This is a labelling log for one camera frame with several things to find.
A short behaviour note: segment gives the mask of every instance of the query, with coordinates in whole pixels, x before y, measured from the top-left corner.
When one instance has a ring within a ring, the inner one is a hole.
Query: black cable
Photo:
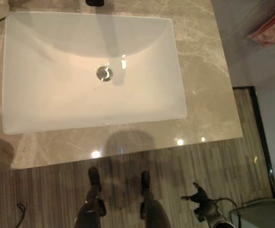
[[[21,223],[25,217],[25,211],[26,211],[26,207],[22,203],[17,203],[17,207],[21,211],[22,215],[21,215],[20,221],[18,222],[18,224],[16,225],[15,228],[18,228],[21,225]]]
[[[228,200],[235,206],[236,212],[237,212],[237,217],[238,217],[238,228],[242,228],[241,215],[238,212],[237,204],[231,198],[228,198],[228,197],[222,197],[222,198],[219,198],[219,199],[214,199],[213,201],[215,201],[217,203],[217,202],[222,201],[222,200]]]

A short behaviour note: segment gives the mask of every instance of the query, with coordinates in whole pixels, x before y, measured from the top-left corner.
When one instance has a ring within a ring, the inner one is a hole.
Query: marble countertop
[[[180,120],[4,134],[1,98],[5,22],[0,21],[0,171],[242,137],[210,0],[106,0],[105,6],[97,9],[87,6],[84,0],[15,0],[11,1],[11,10],[171,18],[188,116]]]

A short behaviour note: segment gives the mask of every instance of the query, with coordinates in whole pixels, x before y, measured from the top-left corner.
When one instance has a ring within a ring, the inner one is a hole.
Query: gray pants
[[[143,192],[144,217],[146,228],[171,228],[162,205],[154,198],[150,190]]]
[[[171,228],[162,205],[154,198],[151,191],[143,192],[143,214],[146,228]],[[97,188],[88,192],[86,203],[81,207],[74,228],[100,228],[103,201]]]

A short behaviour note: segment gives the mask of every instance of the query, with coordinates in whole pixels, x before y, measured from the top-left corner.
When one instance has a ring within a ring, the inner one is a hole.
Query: rectangular sink basin
[[[10,13],[2,109],[7,134],[185,118],[172,21]]]

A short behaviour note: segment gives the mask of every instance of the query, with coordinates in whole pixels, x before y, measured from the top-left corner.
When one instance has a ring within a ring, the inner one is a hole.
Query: faucet base
[[[85,0],[86,4],[88,6],[103,6],[104,5],[104,0]]]

